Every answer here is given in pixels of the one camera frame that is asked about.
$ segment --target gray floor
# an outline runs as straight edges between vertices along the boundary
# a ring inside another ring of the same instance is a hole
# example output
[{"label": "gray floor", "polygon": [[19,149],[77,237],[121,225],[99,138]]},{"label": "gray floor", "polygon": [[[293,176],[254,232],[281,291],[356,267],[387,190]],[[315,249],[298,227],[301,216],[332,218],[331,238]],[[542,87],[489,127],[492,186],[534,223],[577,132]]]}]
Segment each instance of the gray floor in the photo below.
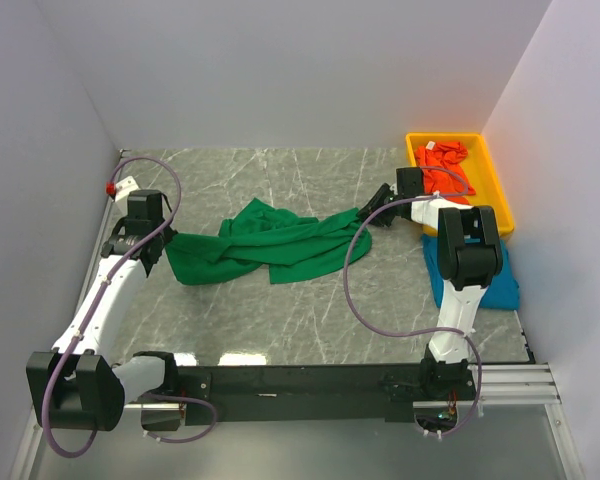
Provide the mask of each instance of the gray floor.
[{"label": "gray floor", "polygon": [[[253,197],[319,218],[363,206],[406,164],[401,149],[186,149],[136,151],[169,162],[183,186],[175,227],[215,235]],[[171,177],[149,162],[125,173],[145,188],[174,195]],[[112,216],[109,230],[117,219]],[[351,269],[359,309],[378,326],[401,331],[436,325],[438,309],[422,257],[420,227],[398,219],[372,227],[371,252]],[[514,312],[480,310],[473,335],[487,362],[526,361]],[[350,313],[342,275],[270,285],[261,268],[232,282],[179,284],[166,256],[151,273],[125,318],[110,361],[140,350],[194,355],[198,364],[418,362],[427,338],[372,334]]]},{"label": "gray floor", "polygon": [[[194,427],[178,437],[191,436]],[[87,432],[61,430],[78,448]],[[192,444],[142,437],[139,414],[125,412],[83,457],[64,459],[46,445],[32,479],[560,480],[564,471],[542,406],[486,407],[441,443],[412,424],[382,420],[223,423]]]}]

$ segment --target white wall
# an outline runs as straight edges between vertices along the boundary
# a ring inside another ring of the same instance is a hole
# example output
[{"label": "white wall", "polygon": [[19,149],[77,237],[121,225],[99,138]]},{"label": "white wall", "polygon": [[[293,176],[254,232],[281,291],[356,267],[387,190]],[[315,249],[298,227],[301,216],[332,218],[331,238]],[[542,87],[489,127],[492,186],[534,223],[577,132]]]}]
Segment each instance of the white wall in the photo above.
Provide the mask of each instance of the white wall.
[{"label": "white wall", "polygon": [[0,478],[29,415],[25,365],[68,325],[116,159],[31,0],[0,1]]},{"label": "white wall", "polygon": [[600,0],[554,0],[484,130],[517,222],[521,319],[600,479]]},{"label": "white wall", "polygon": [[480,131],[549,0],[37,0],[119,147]]}]

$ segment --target yellow plastic container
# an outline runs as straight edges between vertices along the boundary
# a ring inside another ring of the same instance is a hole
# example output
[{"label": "yellow plastic container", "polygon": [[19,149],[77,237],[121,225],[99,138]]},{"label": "yellow plastic container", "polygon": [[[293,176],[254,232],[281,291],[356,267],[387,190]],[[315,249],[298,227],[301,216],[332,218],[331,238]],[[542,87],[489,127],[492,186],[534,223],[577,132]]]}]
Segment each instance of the yellow plastic container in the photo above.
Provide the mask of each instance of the yellow plastic container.
[{"label": "yellow plastic container", "polygon": [[[496,171],[491,162],[487,145],[478,133],[409,133],[407,134],[407,160],[412,167],[418,166],[415,151],[429,142],[462,142],[469,154],[460,166],[476,190],[475,195],[465,198],[471,205],[490,205],[496,213],[498,233],[506,237],[513,232],[514,223],[511,210],[498,182]],[[424,227],[424,233],[435,236],[437,231]]]}]

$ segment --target yellow bin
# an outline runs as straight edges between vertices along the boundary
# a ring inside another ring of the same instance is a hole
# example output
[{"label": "yellow bin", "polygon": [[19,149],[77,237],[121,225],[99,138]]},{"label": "yellow bin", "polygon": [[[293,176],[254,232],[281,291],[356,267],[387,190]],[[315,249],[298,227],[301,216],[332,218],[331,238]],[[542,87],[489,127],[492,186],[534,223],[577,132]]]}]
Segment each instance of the yellow bin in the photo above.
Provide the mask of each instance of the yellow bin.
[{"label": "yellow bin", "polygon": [[[487,145],[478,133],[409,133],[407,134],[407,160],[412,167],[418,166],[415,151],[418,147],[426,146],[429,142],[462,142],[469,154],[460,166],[476,190],[475,195],[465,198],[471,205],[490,205],[496,212],[498,233],[506,237],[513,232],[514,223],[511,210],[498,182],[496,171],[491,162]],[[435,236],[437,231],[424,227],[424,233]]]}]

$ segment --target orange cloth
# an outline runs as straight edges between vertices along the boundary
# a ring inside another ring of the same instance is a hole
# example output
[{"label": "orange cloth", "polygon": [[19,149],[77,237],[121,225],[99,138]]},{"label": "orange cloth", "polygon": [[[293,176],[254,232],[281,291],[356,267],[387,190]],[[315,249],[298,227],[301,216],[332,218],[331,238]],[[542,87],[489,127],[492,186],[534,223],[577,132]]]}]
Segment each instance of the orange cloth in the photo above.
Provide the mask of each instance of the orange cloth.
[{"label": "orange cloth", "polygon": [[[460,175],[469,185],[469,195],[475,195],[476,191],[469,183],[469,179],[464,174],[459,165],[462,160],[467,158],[467,148],[460,142],[437,142],[433,150],[427,150],[425,147],[418,147],[415,151],[419,166],[441,167],[451,170]],[[464,192],[464,185],[445,172],[438,170],[422,170],[424,172],[424,191],[425,193],[460,193]],[[452,197],[448,200],[456,203],[469,205],[464,197]]]}]

